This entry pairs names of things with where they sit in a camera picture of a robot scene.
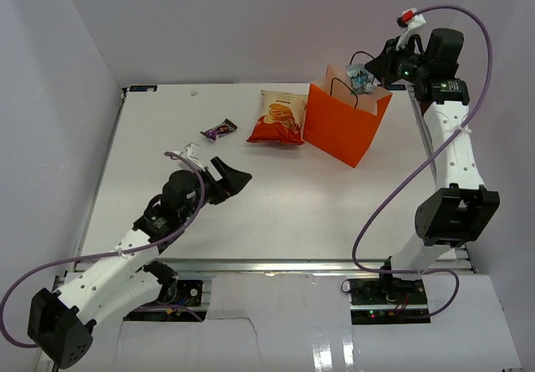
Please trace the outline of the silver candy wrapper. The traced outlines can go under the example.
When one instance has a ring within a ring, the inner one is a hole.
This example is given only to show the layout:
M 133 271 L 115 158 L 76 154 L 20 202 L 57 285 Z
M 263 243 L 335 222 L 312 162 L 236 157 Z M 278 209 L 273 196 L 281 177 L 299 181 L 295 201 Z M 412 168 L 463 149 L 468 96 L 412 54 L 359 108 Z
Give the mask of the silver candy wrapper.
M 346 74 L 351 88 L 356 94 L 373 94 L 375 91 L 375 77 L 363 64 L 349 64 Z

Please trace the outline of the purple M&M's packet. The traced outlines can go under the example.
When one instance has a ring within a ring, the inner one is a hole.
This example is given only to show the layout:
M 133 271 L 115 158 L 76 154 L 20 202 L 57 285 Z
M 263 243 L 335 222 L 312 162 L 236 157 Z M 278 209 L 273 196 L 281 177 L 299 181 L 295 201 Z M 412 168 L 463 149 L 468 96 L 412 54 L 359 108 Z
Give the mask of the purple M&M's packet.
M 224 119 L 220 124 L 211 127 L 208 130 L 201 131 L 200 134 L 207 138 L 208 140 L 214 142 L 219 138 L 229 135 L 237 130 L 237 125 L 235 125 L 229 119 Z

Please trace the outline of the orange chips bag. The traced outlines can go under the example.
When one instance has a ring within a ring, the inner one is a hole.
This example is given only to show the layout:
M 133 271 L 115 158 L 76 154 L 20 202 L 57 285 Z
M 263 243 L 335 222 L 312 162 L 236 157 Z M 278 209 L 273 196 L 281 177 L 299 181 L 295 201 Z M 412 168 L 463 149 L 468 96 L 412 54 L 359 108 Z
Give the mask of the orange chips bag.
M 303 145 L 302 127 L 308 96 L 262 90 L 262 110 L 248 143 Z

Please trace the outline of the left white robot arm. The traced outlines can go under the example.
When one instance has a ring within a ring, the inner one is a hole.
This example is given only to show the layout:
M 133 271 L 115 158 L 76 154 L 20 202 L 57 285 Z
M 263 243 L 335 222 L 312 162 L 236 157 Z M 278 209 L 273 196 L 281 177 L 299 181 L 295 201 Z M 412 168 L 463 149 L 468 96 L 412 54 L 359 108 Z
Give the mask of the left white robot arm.
M 220 175 L 176 153 L 168 155 L 182 167 L 171 173 L 142 216 L 90 268 L 54 291 L 46 288 L 31 301 L 28 336 L 56 364 L 67 369 L 78 363 L 93 343 L 93 331 L 112 318 L 176 296 L 174 271 L 159 256 L 179 238 L 206 205 L 237 195 L 252 175 L 211 159 Z

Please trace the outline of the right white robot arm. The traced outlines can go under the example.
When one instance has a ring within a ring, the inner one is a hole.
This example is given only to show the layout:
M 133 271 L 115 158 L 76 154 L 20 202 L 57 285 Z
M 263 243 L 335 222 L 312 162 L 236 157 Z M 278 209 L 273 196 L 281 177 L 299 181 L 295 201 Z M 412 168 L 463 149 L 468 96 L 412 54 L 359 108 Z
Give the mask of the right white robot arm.
M 421 274 L 441 255 L 474 242 L 500 205 L 480 176 L 471 134 L 466 83 L 456 77 L 464 43 L 461 32 L 436 28 L 427 44 L 417 33 L 388 40 L 365 68 L 385 84 L 411 84 L 427 132 L 436 191 L 415 212 L 413 237 L 381 268 L 379 297 L 398 303 L 421 287 Z

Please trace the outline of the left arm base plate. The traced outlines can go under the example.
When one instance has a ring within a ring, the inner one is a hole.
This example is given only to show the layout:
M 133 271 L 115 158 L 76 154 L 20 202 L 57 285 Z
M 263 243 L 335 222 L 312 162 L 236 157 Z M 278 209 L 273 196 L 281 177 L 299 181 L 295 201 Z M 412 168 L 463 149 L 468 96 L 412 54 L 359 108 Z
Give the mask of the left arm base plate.
M 203 322 L 206 311 L 201 310 L 202 280 L 176 280 L 164 286 L 156 300 L 128 313 L 128 322 Z

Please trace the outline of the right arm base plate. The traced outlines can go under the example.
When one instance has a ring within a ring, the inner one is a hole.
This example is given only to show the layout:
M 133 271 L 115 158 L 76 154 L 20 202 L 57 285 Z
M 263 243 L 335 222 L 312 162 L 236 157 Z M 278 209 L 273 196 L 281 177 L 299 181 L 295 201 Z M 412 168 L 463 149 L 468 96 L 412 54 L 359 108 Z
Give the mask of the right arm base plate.
M 378 278 L 348 278 L 340 289 L 349 298 L 351 323 L 357 325 L 429 324 L 430 310 L 422 283 L 416 289 L 387 293 Z

